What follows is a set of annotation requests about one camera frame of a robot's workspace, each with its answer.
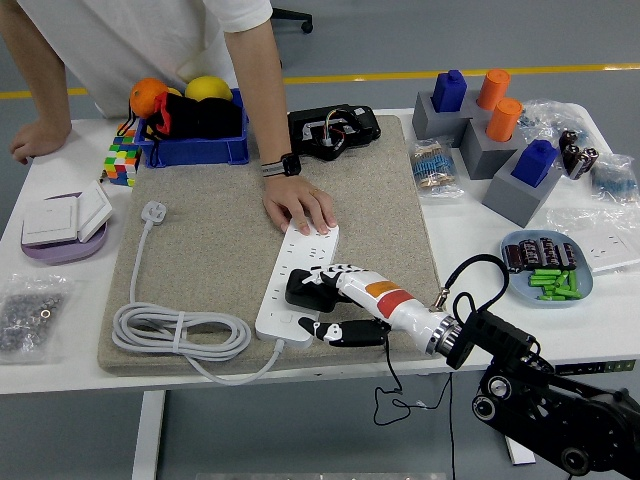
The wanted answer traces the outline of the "person's left hand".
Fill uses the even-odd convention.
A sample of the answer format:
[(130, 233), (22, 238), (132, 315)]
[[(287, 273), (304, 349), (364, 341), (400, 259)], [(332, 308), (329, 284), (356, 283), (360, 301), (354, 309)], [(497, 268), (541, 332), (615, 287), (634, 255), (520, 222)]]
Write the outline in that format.
[(337, 226), (332, 197), (303, 176), (265, 177), (263, 206), (283, 232), (290, 223), (303, 235), (309, 235), (311, 227), (327, 233)]

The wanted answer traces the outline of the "person's right hand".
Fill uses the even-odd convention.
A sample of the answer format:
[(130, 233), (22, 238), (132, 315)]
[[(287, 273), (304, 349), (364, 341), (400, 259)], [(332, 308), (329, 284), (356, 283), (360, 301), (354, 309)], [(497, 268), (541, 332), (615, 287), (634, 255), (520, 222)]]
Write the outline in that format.
[(30, 158), (53, 153), (66, 142), (71, 122), (57, 123), (37, 120), (22, 126), (12, 139), (9, 151), (12, 158), (26, 165)]

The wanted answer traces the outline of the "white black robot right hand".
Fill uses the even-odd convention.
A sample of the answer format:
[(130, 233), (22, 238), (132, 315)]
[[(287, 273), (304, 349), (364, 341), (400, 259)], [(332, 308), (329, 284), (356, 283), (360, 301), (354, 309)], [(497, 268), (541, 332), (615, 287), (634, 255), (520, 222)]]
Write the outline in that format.
[(444, 335), (444, 313), (430, 310), (379, 273), (350, 264), (293, 270), (285, 299), (324, 313), (333, 311), (339, 302), (351, 302), (373, 316), (371, 320), (333, 323), (308, 317), (298, 321), (305, 331), (335, 347), (382, 345), (390, 331), (398, 330), (408, 333), (419, 351), (433, 355)]

